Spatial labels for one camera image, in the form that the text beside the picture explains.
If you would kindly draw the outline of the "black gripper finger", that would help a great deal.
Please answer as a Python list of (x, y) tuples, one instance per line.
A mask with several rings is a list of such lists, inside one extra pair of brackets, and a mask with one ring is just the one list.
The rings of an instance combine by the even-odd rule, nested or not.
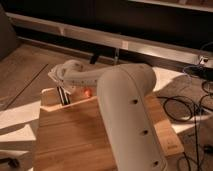
[(58, 87), (58, 88), (57, 88), (57, 91), (58, 91), (58, 94), (59, 94), (59, 97), (60, 97), (60, 100), (61, 100), (61, 104), (62, 104), (63, 106), (69, 105), (69, 104), (70, 104), (69, 96), (68, 96), (68, 94), (63, 90), (63, 88), (62, 88), (62, 87)]

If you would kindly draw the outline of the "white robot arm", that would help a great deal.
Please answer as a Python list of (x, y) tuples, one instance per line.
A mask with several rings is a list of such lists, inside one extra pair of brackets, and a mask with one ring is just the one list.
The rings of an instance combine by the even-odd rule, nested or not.
[(147, 64), (121, 64), (84, 71), (69, 60), (48, 76), (65, 92), (74, 86), (94, 86), (118, 171), (167, 171), (167, 161), (149, 117), (144, 97), (156, 75)]

